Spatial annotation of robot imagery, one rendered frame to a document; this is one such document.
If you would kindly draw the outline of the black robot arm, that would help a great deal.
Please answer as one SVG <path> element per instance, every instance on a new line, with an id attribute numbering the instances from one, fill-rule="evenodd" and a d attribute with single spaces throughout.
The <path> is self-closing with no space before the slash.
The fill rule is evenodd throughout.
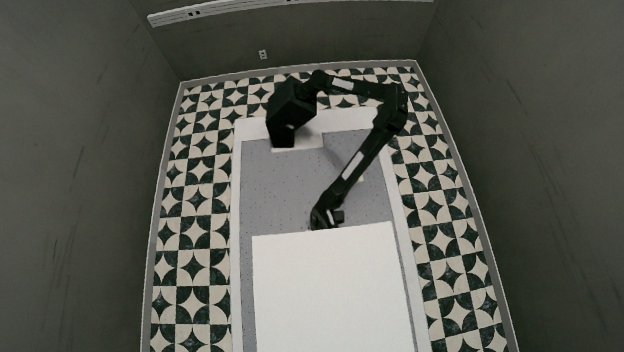
<path id="1" fill-rule="evenodd" d="M 350 189 L 387 142 L 397 136 L 406 125 L 408 91 L 395 82 L 384 84 L 338 77 L 319 69 L 313 71 L 307 82 L 305 81 L 303 84 L 295 82 L 293 90 L 297 100 L 313 105 L 317 103 L 316 96 L 321 91 L 325 95 L 341 92 L 384 102 L 372 121 L 375 126 L 367 138 L 336 180 L 330 184 L 327 190 L 324 190 L 316 202 L 316 206 L 314 205 L 312 208 L 312 218 L 318 222 L 319 230 L 339 228 L 338 224 L 345 222 L 344 210 L 334 210 L 343 204 Z"/>

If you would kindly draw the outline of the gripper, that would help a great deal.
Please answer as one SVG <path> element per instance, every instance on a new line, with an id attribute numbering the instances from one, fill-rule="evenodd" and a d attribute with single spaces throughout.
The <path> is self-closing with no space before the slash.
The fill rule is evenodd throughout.
<path id="1" fill-rule="evenodd" d="M 311 214 L 310 214 L 310 218 L 311 218 L 311 219 L 310 219 L 310 220 L 311 220 L 311 230 L 312 230 L 312 231 L 314 231 L 314 230 L 319 230 L 319 228 L 318 228 L 318 226 L 317 226 L 317 223 L 318 223 L 318 222 L 314 221 L 314 220 L 313 220 L 313 218 L 312 218 L 312 211 L 311 211 Z"/>

